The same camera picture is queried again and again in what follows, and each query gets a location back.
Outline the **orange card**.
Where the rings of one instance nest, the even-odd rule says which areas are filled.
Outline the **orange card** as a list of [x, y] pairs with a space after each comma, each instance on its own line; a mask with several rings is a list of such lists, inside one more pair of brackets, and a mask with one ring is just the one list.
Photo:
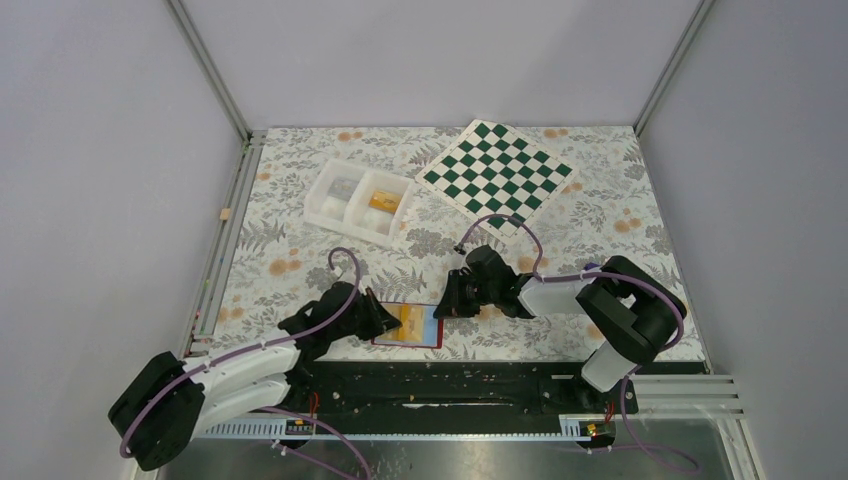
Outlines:
[[401, 325], [377, 338], [379, 342], [400, 342], [417, 344], [424, 340], [428, 319], [428, 306], [416, 304], [389, 303], [386, 310], [398, 319]]

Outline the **red leather card holder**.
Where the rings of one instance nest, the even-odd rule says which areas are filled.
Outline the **red leather card holder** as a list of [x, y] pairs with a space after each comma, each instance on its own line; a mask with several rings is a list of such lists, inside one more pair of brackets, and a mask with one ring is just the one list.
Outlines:
[[440, 349], [443, 321], [434, 316], [436, 306], [426, 304], [384, 303], [385, 309], [401, 326], [371, 340], [372, 345], [404, 348]]

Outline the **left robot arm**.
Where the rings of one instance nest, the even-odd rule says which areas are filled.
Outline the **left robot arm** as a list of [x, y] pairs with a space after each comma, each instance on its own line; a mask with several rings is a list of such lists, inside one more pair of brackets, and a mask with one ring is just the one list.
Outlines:
[[372, 340], [401, 325], [371, 289], [339, 281], [256, 341], [185, 360], [158, 354], [109, 409], [119, 452], [151, 471], [217, 424], [264, 407], [310, 407], [308, 369], [333, 342]]

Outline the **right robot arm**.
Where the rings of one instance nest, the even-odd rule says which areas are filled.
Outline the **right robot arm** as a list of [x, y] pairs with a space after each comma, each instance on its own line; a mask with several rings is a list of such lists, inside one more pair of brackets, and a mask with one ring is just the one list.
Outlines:
[[465, 260], [465, 267], [449, 272], [435, 318], [470, 318], [492, 305], [509, 318], [585, 314], [600, 331], [604, 341], [573, 386], [583, 410], [601, 410], [620, 379], [682, 338], [683, 302], [624, 256], [561, 277], [517, 273], [488, 246]]

